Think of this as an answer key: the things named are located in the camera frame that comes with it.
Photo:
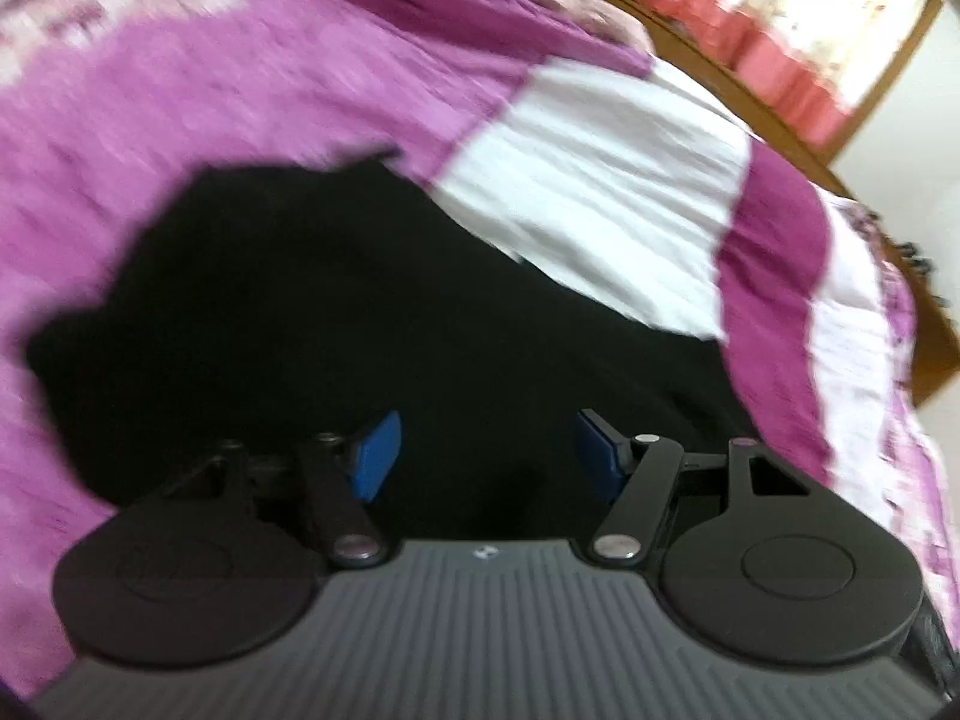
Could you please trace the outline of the black garment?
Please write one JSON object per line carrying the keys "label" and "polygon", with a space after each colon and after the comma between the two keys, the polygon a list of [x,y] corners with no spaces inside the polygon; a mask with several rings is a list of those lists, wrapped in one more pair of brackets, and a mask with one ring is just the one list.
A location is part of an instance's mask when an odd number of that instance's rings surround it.
{"label": "black garment", "polygon": [[506,257],[376,160],[197,174],[25,358],[78,478],[119,507],[231,440],[286,455],[397,413],[371,507],[392,538],[592,532],[579,411],[693,452],[755,429],[716,343]]}

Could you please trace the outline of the purple white striped bedspread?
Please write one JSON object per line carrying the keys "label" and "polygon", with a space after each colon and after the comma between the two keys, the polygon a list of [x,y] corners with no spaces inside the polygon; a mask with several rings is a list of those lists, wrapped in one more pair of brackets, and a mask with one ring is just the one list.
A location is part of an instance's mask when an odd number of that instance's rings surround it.
{"label": "purple white striped bedspread", "polygon": [[958,554],[919,426],[905,280],[844,193],[665,57],[524,0],[163,0],[2,93],[2,676],[70,663],[53,566],[106,520],[21,361],[195,167],[371,146],[472,232],[651,327],[722,346],[760,433],[890,528],[947,621]]}

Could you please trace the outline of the pink red curtain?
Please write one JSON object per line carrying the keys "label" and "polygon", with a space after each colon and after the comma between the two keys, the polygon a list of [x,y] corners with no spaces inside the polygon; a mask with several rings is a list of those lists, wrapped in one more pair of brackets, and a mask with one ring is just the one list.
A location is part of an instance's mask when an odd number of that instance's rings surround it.
{"label": "pink red curtain", "polygon": [[928,0],[640,0],[685,29],[807,145],[831,145]]}

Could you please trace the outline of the wooden side shelf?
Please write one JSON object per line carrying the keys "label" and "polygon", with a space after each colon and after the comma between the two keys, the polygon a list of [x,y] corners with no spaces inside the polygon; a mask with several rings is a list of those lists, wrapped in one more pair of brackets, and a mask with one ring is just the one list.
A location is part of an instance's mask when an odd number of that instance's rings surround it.
{"label": "wooden side shelf", "polygon": [[[781,154],[807,179],[820,187],[848,197],[850,191],[830,171],[822,156],[807,146],[779,115],[753,91],[737,80],[731,70],[709,59],[690,37],[674,28],[669,20],[652,13],[638,0],[605,0],[610,5],[635,16],[649,32],[656,52],[667,62],[692,76],[722,104],[740,117],[771,148]],[[946,311],[937,304],[924,278],[901,257],[895,242],[882,241],[887,259],[903,273],[913,294],[916,307],[916,343],[911,361],[913,401],[921,406],[944,390],[958,374],[958,337]]]}

